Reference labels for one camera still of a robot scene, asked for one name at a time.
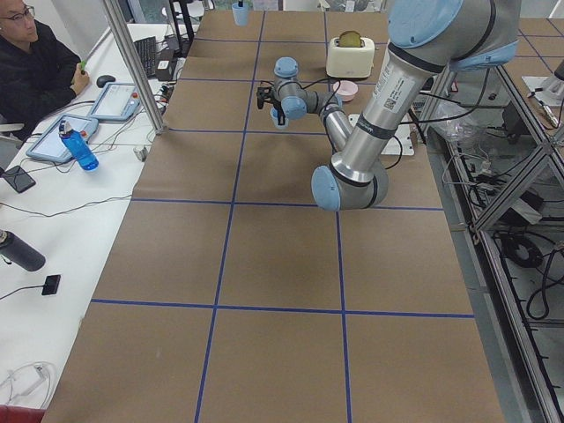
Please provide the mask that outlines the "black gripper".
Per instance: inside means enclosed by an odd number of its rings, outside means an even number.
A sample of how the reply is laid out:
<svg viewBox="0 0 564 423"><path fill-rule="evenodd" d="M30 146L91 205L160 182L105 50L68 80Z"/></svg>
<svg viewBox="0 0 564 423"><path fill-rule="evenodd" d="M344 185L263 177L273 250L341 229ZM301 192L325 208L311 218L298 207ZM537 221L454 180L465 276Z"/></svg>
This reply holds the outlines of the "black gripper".
<svg viewBox="0 0 564 423"><path fill-rule="evenodd" d="M244 1L237 2L239 8L244 7ZM259 110L264 109L265 105L271 105L274 115L279 115L279 98L273 86L259 86L256 89L256 106Z"/></svg>

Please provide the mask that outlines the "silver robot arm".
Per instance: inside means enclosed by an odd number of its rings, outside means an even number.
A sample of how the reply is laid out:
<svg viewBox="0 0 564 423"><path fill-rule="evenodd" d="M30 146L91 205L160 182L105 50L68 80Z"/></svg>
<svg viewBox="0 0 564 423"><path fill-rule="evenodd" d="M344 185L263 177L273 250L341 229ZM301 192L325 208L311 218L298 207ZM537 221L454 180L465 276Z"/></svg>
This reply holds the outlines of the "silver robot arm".
<svg viewBox="0 0 564 423"><path fill-rule="evenodd" d="M304 89L291 57L276 61L275 82L257 90L278 126L306 114L320 117L336 151L311 179L315 203L326 211L366 209L387 194L379 156L429 78L445 68L475 71L516 54L518 1L397 1L388 17L387 57L372 96L356 123L335 93Z"/></svg>

